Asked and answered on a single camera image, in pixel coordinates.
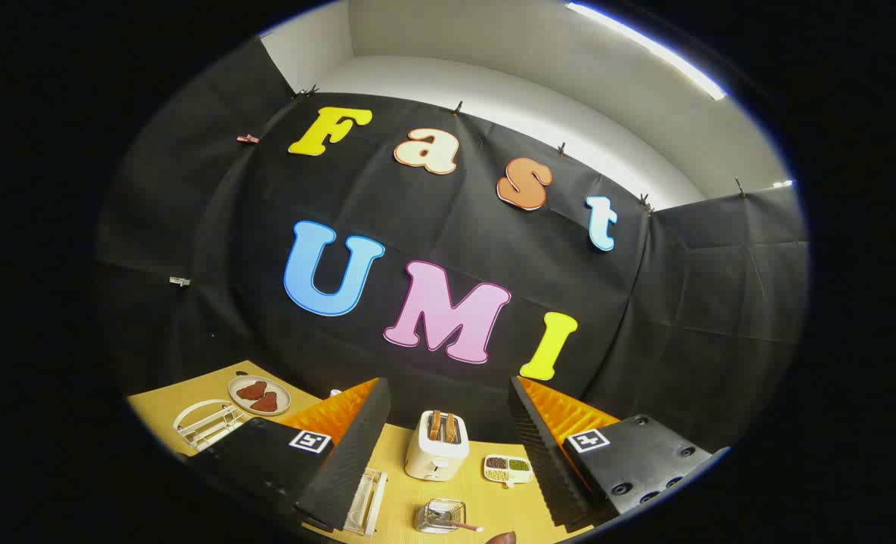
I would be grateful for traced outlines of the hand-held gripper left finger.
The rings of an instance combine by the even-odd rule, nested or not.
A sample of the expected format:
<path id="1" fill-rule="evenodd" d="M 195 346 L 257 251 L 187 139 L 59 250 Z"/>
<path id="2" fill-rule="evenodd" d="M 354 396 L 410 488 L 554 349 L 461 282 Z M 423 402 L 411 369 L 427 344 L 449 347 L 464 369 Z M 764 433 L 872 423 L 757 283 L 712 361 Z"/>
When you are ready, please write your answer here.
<path id="1" fill-rule="evenodd" d="M 390 409 L 379 376 L 280 422 L 252 418 L 187 464 L 269 522 L 340 530 Z"/>

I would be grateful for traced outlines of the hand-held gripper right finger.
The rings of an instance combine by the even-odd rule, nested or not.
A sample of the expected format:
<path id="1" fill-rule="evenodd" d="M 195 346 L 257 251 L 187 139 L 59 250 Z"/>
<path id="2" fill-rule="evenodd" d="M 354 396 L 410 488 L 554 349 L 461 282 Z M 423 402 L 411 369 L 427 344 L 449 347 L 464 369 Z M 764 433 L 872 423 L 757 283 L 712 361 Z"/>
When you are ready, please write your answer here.
<path id="1" fill-rule="evenodd" d="M 510 380 L 508 405 L 549 514 L 567 530 L 641 514 L 728 454 L 654 417 L 618 419 L 524 376 Z"/>

